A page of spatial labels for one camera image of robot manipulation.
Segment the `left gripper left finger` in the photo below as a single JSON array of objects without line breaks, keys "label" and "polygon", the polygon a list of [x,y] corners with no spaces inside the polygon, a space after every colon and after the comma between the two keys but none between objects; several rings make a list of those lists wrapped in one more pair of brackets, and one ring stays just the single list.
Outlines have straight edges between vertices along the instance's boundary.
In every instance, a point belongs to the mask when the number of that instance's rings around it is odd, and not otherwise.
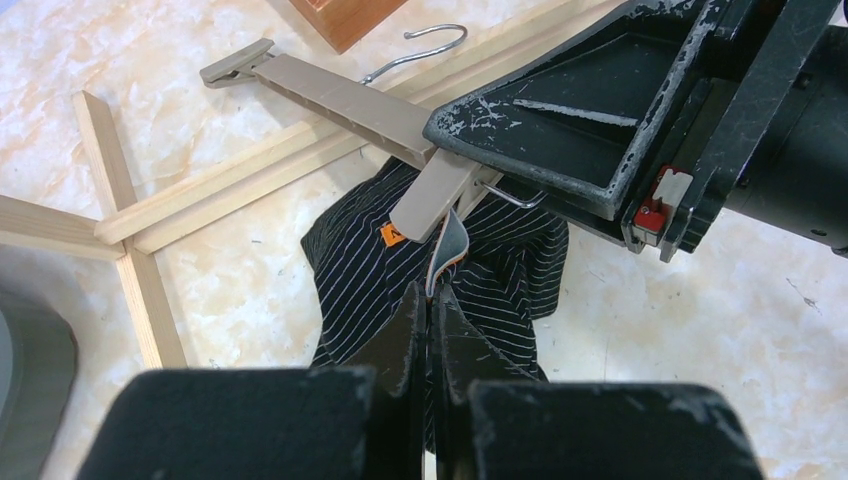
[{"label": "left gripper left finger", "polygon": [[114,400],[82,479],[419,479],[422,288],[349,360],[319,368],[159,369]]}]

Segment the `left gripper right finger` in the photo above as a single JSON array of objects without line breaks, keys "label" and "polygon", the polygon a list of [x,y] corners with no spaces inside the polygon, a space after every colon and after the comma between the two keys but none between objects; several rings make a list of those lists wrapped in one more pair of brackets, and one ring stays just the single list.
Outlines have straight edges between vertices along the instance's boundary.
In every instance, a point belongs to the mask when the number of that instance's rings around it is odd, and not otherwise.
[{"label": "left gripper right finger", "polygon": [[728,401],[692,383],[533,379],[431,301],[434,450],[441,479],[759,479]]}]

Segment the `black underwear orange trim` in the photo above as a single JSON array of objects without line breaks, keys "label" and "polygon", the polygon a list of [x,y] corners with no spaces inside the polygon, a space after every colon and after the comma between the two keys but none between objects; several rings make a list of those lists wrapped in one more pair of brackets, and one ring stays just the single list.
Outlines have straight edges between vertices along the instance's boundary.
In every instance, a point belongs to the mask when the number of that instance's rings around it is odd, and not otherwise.
[{"label": "black underwear orange trim", "polygon": [[[313,271],[322,326],[312,367],[349,361],[424,283],[438,238],[386,241],[389,212],[417,169],[392,157],[313,223],[301,247]],[[524,374],[544,382],[534,323],[556,312],[569,247],[565,219],[486,196],[463,222],[466,256],[440,275],[465,318]]]}]

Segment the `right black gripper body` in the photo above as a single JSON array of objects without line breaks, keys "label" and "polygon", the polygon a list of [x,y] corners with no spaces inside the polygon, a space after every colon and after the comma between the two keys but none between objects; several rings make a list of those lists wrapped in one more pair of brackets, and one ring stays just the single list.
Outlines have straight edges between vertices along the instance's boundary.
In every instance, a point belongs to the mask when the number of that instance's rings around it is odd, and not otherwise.
[{"label": "right black gripper body", "polygon": [[726,209],[847,254],[843,1],[627,1],[438,107],[510,200],[663,261]]}]

